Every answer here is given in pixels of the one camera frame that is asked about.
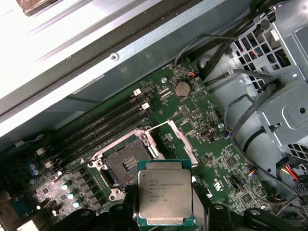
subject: yellow wire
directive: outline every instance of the yellow wire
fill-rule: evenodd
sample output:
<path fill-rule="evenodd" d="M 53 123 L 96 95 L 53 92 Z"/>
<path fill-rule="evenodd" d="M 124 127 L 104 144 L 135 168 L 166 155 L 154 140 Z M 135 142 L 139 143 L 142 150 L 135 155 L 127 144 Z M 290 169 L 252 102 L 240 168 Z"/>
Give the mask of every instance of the yellow wire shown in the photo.
<path fill-rule="evenodd" d="M 286 174 L 290 175 L 290 173 L 287 170 L 285 170 L 284 168 L 282 168 L 281 170 L 284 171 Z"/>

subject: motherboard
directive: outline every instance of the motherboard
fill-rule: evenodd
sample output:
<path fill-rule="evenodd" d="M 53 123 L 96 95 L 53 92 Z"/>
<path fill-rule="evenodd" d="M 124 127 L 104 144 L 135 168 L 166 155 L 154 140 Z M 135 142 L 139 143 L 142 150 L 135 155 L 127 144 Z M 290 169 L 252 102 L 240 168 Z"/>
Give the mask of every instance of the motherboard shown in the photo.
<path fill-rule="evenodd" d="M 192 70 L 188 61 L 180 66 Z M 21 220 L 44 208 L 52 225 L 80 208 L 99 215 L 121 203 L 126 187 L 136 183 L 139 160 L 190 159 L 193 177 L 213 203 L 239 214 L 250 207 L 271 210 L 252 195 L 247 182 L 251 166 L 232 147 L 221 114 L 199 77 L 168 64 L 45 134 L 3 165 L 1 178 Z M 263 187 L 253 182 L 254 191 L 263 197 Z"/>

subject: ventilation grille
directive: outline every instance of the ventilation grille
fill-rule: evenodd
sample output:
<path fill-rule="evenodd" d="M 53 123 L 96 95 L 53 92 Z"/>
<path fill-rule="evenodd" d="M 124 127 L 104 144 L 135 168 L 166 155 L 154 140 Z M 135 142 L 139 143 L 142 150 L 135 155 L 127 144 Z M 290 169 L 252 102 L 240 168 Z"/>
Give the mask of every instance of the ventilation grille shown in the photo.
<path fill-rule="evenodd" d="M 308 148 L 306 146 L 293 143 L 289 144 L 288 148 L 294 157 L 308 161 Z"/>
<path fill-rule="evenodd" d="M 231 48 L 245 70 L 267 74 L 291 65 L 278 33 L 266 17 L 241 35 Z M 260 93 L 264 81 L 254 77 L 250 79 Z"/>

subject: red wire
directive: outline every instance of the red wire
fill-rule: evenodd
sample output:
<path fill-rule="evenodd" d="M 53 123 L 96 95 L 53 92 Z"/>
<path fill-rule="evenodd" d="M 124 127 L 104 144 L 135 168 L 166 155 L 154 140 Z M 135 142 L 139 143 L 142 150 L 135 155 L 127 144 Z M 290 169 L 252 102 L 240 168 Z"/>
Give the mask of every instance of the red wire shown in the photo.
<path fill-rule="evenodd" d="M 293 172 L 293 170 L 290 168 L 289 165 L 286 165 L 285 168 L 286 168 L 287 171 L 291 174 L 291 176 L 294 177 L 295 180 L 298 180 L 297 175 Z"/>

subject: chip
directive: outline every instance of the chip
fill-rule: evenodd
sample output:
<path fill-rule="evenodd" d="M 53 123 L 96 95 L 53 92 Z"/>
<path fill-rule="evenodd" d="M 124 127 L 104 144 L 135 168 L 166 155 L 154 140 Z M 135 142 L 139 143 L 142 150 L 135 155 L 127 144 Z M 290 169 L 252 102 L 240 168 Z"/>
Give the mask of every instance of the chip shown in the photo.
<path fill-rule="evenodd" d="M 93 196 L 93 195 L 94 195 L 94 193 L 93 193 L 92 190 L 86 192 L 86 194 L 85 194 L 86 197 L 91 197 L 91 196 Z"/>
<path fill-rule="evenodd" d="M 138 162 L 138 223 L 193 225 L 191 161 Z"/>
<path fill-rule="evenodd" d="M 246 204 L 252 200 L 251 195 L 247 193 L 246 195 L 242 196 L 242 201 Z"/>
<path fill-rule="evenodd" d="M 110 173 L 118 184 L 125 188 L 136 182 L 136 167 L 139 160 L 150 160 L 151 156 L 140 139 L 127 144 L 121 150 L 112 153 L 106 159 Z"/>
<path fill-rule="evenodd" d="M 49 192 L 48 189 L 46 189 L 46 188 L 43 189 L 43 193 L 44 193 L 44 194 L 47 194 L 48 192 Z"/>
<path fill-rule="evenodd" d="M 226 159 L 226 162 L 229 167 L 232 167 L 233 165 L 236 164 L 236 159 L 232 156 L 229 159 Z"/>

